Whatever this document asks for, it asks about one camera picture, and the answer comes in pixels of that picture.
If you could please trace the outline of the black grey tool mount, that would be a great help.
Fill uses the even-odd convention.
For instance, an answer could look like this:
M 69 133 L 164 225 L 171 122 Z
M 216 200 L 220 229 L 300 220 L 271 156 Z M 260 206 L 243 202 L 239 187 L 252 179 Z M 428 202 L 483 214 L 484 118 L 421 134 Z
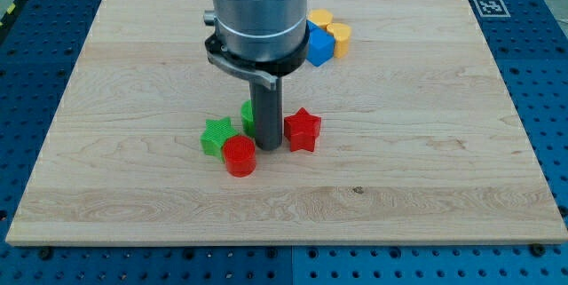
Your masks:
M 208 37 L 204 45 L 210 64 L 228 75 L 274 91 L 281 77 L 291 74 L 303 65 L 308 54 L 309 39 L 310 29 L 305 26 L 302 42 L 295 50 L 288 56 L 266 62 L 243 59 L 231 53 L 215 34 Z

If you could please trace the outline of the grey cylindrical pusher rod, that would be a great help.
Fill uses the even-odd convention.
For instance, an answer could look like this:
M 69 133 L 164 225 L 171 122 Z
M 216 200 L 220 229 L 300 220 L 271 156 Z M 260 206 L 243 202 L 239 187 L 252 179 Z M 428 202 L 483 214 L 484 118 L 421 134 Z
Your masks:
M 274 90 L 263 85 L 249 85 L 256 145 L 264 151 L 280 147 L 283 136 L 282 81 L 276 81 Z

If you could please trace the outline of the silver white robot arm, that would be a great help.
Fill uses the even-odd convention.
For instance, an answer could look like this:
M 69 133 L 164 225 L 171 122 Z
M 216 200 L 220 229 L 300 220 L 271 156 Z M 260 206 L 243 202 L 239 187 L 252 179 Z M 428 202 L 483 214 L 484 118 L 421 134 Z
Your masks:
M 307 57 L 307 0 L 212 0 L 211 64 L 248 82 L 256 145 L 272 151 L 283 137 L 282 79 Z

